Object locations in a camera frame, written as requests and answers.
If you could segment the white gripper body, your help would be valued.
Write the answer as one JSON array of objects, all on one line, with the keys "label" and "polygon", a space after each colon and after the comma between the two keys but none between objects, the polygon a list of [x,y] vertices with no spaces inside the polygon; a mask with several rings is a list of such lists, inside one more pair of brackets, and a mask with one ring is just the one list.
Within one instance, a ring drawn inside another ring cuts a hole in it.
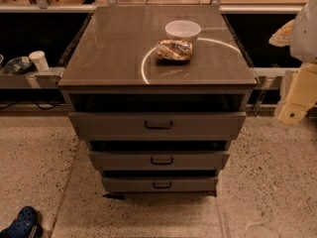
[{"label": "white gripper body", "polygon": [[317,0],[309,0],[296,15],[290,35],[290,54],[302,62],[317,62]]}]

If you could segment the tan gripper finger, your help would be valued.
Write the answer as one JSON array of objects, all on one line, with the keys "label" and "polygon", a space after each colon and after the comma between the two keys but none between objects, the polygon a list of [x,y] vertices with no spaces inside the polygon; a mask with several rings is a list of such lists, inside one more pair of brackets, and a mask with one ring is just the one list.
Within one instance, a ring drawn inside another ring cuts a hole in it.
[{"label": "tan gripper finger", "polygon": [[285,47],[290,45],[291,30],[294,21],[291,20],[278,29],[268,40],[268,42],[276,47]]},{"label": "tan gripper finger", "polygon": [[317,103],[317,64],[310,63],[289,73],[284,85],[276,118],[285,125],[297,125]]}]

